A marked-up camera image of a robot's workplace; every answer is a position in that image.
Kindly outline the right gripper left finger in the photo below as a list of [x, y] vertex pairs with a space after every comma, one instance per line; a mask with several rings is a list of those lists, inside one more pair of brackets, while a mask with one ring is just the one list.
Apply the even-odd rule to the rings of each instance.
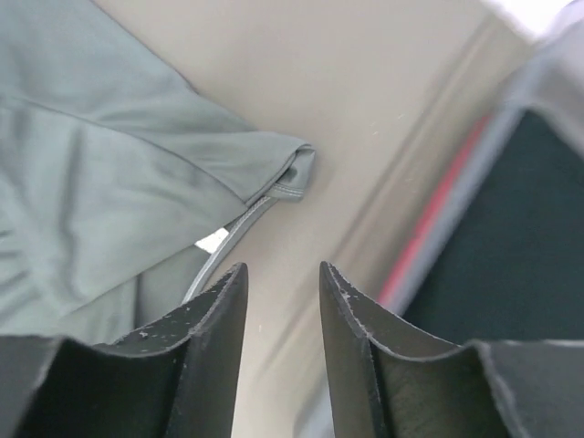
[[113, 344], [1, 339], [4, 437], [227, 437], [240, 370], [248, 271]]

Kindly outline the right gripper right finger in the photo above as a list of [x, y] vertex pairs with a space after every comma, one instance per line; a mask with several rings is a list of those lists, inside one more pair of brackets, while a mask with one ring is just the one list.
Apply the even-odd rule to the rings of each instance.
[[391, 313], [332, 264], [319, 305], [338, 437], [580, 437], [583, 344], [456, 345]]

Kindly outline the grey t shirt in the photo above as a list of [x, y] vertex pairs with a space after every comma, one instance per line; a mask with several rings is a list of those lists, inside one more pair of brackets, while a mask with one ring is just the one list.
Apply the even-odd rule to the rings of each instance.
[[110, 343], [199, 292], [314, 149], [200, 96], [90, 1], [1, 4], [1, 331]]

